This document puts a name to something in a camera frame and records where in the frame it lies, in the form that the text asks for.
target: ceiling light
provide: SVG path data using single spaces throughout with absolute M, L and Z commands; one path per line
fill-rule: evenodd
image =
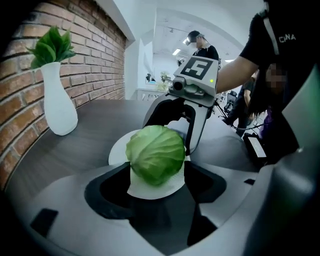
M 184 39 L 183 43 L 186 44 L 187 41 L 189 41 L 188 37 L 186 39 Z
M 172 53 L 172 55 L 177 55 L 180 51 L 181 51 L 180 49 L 176 49 L 174 53 Z

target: table surface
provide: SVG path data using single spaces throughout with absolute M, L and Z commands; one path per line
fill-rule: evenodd
M 141 129 L 152 103 L 134 100 L 94 100 L 77 109 L 78 125 L 66 136 L 51 130 L 29 149 L 12 174 L 5 193 L 18 210 L 52 182 L 108 165 L 109 153 L 118 139 Z M 186 132 L 185 119 L 170 128 Z M 219 118 L 207 120 L 192 161 L 257 172 L 241 138 Z

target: green leaves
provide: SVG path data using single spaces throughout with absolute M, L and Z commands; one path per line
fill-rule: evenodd
M 72 49 L 70 31 L 68 30 L 61 36 L 58 28 L 53 26 L 39 39 L 35 45 L 35 49 L 27 48 L 35 56 L 31 63 L 31 68 L 37 69 L 48 63 L 61 62 L 71 58 L 76 55 L 71 51 Z
M 146 126 L 133 135 L 125 154 L 136 175 L 153 186 L 177 174 L 186 157 L 180 135 L 160 125 Z

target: cap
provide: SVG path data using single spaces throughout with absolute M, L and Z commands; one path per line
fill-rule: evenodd
M 190 43 L 196 43 L 197 38 L 199 38 L 199 37 L 204 37 L 204 35 L 196 30 L 191 31 L 187 36 L 188 40 L 185 42 L 185 44 L 188 46 L 188 45 L 190 45 Z

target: robotic arm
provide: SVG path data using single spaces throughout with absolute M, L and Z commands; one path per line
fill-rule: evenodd
M 219 62 L 192 56 L 174 73 L 168 92 L 158 97 L 148 110 L 143 127 L 168 125 L 185 118 L 189 128 L 184 145 L 186 155 L 192 154 L 199 143 L 206 120 L 215 103 Z

